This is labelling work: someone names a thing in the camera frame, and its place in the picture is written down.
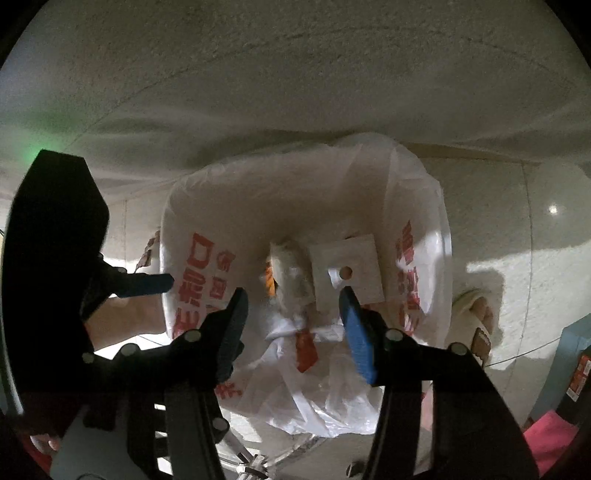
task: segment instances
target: floor tile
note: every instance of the floor tile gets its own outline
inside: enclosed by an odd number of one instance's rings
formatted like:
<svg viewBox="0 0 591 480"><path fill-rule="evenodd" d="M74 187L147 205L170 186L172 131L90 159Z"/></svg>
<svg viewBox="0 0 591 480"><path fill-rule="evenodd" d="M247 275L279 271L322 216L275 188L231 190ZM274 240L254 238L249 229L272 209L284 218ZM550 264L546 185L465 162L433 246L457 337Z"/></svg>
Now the floor tile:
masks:
<svg viewBox="0 0 591 480"><path fill-rule="evenodd" d="M146 340L150 340L151 342L157 343L159 345L169 345L172 342L172 340L170 339L168 334L166 334L166 332L164 332L164 333L145 333L140 336L145 338Z"/></svg>
<svg viewBox="0 0 591 480"><path fill-rule="evenodd" d="M491 292L498 318L490 363L517 355L530 287L531 235L520 164L422 159L443 188L452 232L453 294Z"/></svg>
<svg viewBox="0 0 591 480"><path fill-rule="evenodd" d="M108 358L109 360L112 360L113 357L117 354L117 352L121 349L121 347L124 346L126 343L136 343L142 350L149 350L151 348L157 348L160 346L159 344L151 342L150 340L142 338L138 335L128 340L124 340L123 342L119 342L114 345L109 345L105 348L101 348L100 350L97 350L95 353L102 357Z"/></svg>
<svg viewBox="0 0 591 480"><path fill-rule="evenodd" d="M101 251L108 264L125 266L125 202L109 205L109 226Z"/></svg>
<svg viewBox="0 0 591 480"><path fill-rule="evenodd" d="M367 460L373 439L373 435L340 435L327 440L281 472L310 479L346 478L345 470L353 460Z"/></svg>
<svg viewBox="0 0 591 480"><path fill-rule="evenodd" d="M492 384L501 396L503 396L507 390L509 380L511 379L511 375L515 368L515 361L516 359L505 360L485 368L488 378L491 379Z"/></svg>
<svg viewBox="0 0 591 480"><path fill-rule="evenodd" d="M520 352L591 312L591 180L577 165L528 165L532 279Z"/></svg>
<svg viewBox="0 0 591 480"><path fill-rule="evenodd" d="M558 340L515 359L503 399L519 425L530 415L554 360Z"/></svg>
<svg viewBox="0 0 591 480"><path fill-rule="evenodd" d="M271 457L278 456L293 448L295 442L308 438L306 434L291 435L262 420L247 418L224 408L221 411L222 416L230 422L234 435L255 455L262 452ZM223 444L218 446L218 452L229 458L233 457L231 450Z"/></svg>

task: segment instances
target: white floor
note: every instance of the white floor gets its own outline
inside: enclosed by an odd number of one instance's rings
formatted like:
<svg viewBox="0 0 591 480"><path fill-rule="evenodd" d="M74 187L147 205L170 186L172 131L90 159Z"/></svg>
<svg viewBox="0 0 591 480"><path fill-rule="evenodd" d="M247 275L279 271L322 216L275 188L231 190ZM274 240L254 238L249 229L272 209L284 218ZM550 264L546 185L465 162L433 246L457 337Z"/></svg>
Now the white floor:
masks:
<svg viewBox="0 0 591 480"><path fill-rule="evenodd" d="M575 165L425 158L440 181L452 230L454 295L492 293L499 319L486 371L519 423L548 373L563 327L591 312L591 180ZM168 185L111 206L104 253L135 265L159 227ZM144 336L143 348L164 338ZM343 478L370 437L343 436L285 472Z"/></svg>

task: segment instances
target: square paper with hole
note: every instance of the square paper with hole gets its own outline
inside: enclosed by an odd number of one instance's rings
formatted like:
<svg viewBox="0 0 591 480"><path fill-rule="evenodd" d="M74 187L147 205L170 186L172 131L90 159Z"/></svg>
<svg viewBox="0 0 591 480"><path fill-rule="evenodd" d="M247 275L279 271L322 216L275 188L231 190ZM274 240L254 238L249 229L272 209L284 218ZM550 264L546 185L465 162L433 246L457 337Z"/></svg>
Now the square paper with hole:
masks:
<svg viewBox="0 0 591 480"><path fill-rule="evenodd" d="M312 245L310 259L319 312L338 308L345 286L353 288L361 305L384 301L373 235Z"/></svg>

